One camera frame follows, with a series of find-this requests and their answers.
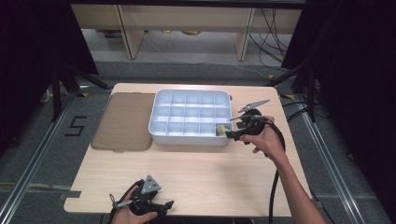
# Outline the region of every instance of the tray compartment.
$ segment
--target tray compartment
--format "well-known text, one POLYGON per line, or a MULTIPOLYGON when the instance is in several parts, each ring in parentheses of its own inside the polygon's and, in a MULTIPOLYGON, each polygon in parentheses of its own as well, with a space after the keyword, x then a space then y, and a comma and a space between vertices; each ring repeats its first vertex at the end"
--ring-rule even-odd
POLYGON ((226 91, 161 90, 151 112, 148 130, 163 145, 226 146, 217 136, 221 124, 232 130, 230 95, 226 91))

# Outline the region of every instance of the fingers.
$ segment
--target fingers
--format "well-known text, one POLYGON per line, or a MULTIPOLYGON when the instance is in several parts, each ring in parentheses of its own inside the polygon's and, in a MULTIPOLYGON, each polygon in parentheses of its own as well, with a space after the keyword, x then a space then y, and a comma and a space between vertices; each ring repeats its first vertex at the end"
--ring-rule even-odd
POLYGON ((251 142, 254 138, 255 138, 254 135, 244 134, 239 137, 239 140, 243 142, 251 142))
POLYGON ((132 194, 134 193, 135 190, 137 190, 137 186, 134 186, 134 188, 131 189, 131 190, 128 192, 128 194, 126 195, 126 197, 125 197, 122 201, 123 201, 123 202, 128 201, 128 200, 131 198, 131 196, 132 196, 132 194))
POLYGON ((140 216, 139 218, 141 220, 141 223, 146 223, 146 222, 151 221, 152 219, 154 219, 156 216, 158 216, 158 214, 156 212, 149 212, 149 213, 146 213, 143 216, 140 216))
POLYGON ((263 117, 265 117, 266 119, 271 120, 273 123, 274 123, 274 121, 275 121, 275 118, 272 117, 272 116, 263 116, 263 117))
POLYGON ((260 152, 260 150, 259 150, 257 147, 255 147, 255 148, 253 149, 253 153, 258 153, 258 152, 260 152))

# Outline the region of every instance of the person's right hand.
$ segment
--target person's right hand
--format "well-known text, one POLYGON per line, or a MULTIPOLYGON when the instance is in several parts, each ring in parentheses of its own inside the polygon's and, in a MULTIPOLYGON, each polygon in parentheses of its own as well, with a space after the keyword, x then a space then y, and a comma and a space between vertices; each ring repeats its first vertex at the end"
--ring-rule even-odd
MULTIPOLYGON (((267 119, 274 122, 274 118, 265 116, 267 119)), ((253 149, 253 153, 262 151, 267 154, 268 157, 273 161, 283 159, 286 154, 282 144, 280 143, 279 137, 276 132, 268 125, 265 125, 262 132, 258 135, 244 134, 239 137, 239 140, 244 142, 250 142, 256 147, 253 149)))
MULTIPOLYGON (((128 201, 132 193, 137 190, 137 186, 135 186, 131 191, 129 191, 128 195, 125 197, 123 202, 128 201)), ((131 212, 129 206, 124 206, 123 208, 119 209, 113 217, 113 221, 111 224, 143 224, 148 221, 154 219, 158 214, 156 212, 149 212, 142 216, 137 216, 131 212)))

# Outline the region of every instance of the gray floor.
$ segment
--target gray floor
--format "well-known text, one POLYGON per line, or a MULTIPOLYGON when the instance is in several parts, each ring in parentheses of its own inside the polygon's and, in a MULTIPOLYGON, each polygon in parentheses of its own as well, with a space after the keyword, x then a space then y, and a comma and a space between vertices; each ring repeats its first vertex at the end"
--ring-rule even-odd
MULTIPOLYGON (((246 59, 238 62, 232 34, 185 35, 176 31, 168 34, 149 31, 145 35, 136 59, 128 60, 121 39, 106 39, 102 33, 94 30, 82 32, 97 63, 100 78, 108 84, 157 82, 262 86, 268 81, 269 75, 277 77, 282 74, 262 65, 259 51, 251 41, 248 44, 246 59)), ((253 37, 259 42, 259 36, 253 37)), ((289 35, 281 35, 280 38, 286 45, 290 41, 289 35)), ((281 57, 276 50, 268 49, 281 57)), ((262 61, 269 66, 279 66, 278 62, 270 60, 269 57, 263 56, 262 61)), ((279 94, 290 94, 292 81, 293 78, 278 85, 279 94)), ((80 80, 79 83, 92 85, 84 80, 80 80)), ((85 92, 89 93, 88 96, 73 100, 11 223, 105 223, 106 216, 103 221, 101 215, 68 214, 63 210, 64 195, 73 184, 109 96, 109 91, 95 87, 88 88, 85 92), (69 128, 75 116, 87 117, 78 121, 79 125, 84 126, 84 130, 79 137, 67 137, 65 136, 67 133, 76 131, 69 128)), ((281 99, 282 104, 293 101, 281 99)), ((285 115, 288 116, 298 111, 299 107, 290 105, 284 109, 285 115)), ((316 107, 316 113, 318 128, 366 223, 390 223, 359 167, 346 157, 348 150, 333 126, 331 118, 328 118, 325 108, 316 107)), ((0 158, 1 202, 5 201, 38 148, 50 126, 51 116, 51 101, 49 101, 36 110, 26 124, 26 128, 20 133, 21 144, 10 147, 0 158)), ((303 117, 297 116, 292 119, 290 129, 310 188, 322 201, 335 223, 350 223, 346 209, 318 154, 317 146, 304 124, 303 117)), ((329 220, 324 209, 319 209, 329 220)), ((265 220, 255 219, 260 223, 265 220)), ((292 223, 292 221, 288 217, 277 217, 275 223, 292 223)))

